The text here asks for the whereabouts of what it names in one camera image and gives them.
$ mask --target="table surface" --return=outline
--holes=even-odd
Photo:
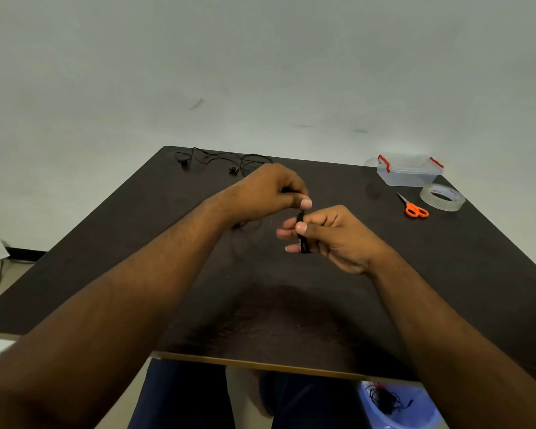
[[[210,195],[241,176],[230,163],[183,170],[167,146],[0,296],[0,336],[19,336]],[[314,208],[347,206],[482,334],[536,379],[536,266],[470,203],[428,207],[420,188],[373,167],[274,158],[306,182]],[[442,177],[438,182],[449,185]],[[426,206],[405,216],[396,195]],[[211,253],[155,355],[365,379],[416,380],[372,284],[320,256],[286,254],[287,210],[230,230]]]

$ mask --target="leg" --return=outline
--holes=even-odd
[[[272,429],[371,427],[354,383],[346,379],[267,372],[260,392],[274,415]]]
[[[234,429],[225,367],[153,359],[128,429]]]

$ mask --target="container lid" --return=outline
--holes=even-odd
[[[383,153],[377,160],[385,164],[387,172],[442,174],[444,165],[427,155]]]

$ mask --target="white wall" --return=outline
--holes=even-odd
[[[536,0],[0,0],[2,239],[50,249],[165,144],[426,152],[536,261]]]

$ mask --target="plastic container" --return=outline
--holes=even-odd
[[[425,186],[443,174],[443,164],[427,155],[384,153],[377,157],[377,173],[387,185]]]
[[[364,404],[365,412],[373,429],[432,429],[442,423],[443,419],[437,407],[422,387],[404,384],[384,384],[383,387],[399,396],[401,403],[413,403],[406,410],[395,410],[391,415],[385,415],[373,403],[367,386],[370,382],[361,382],[359,396]]]

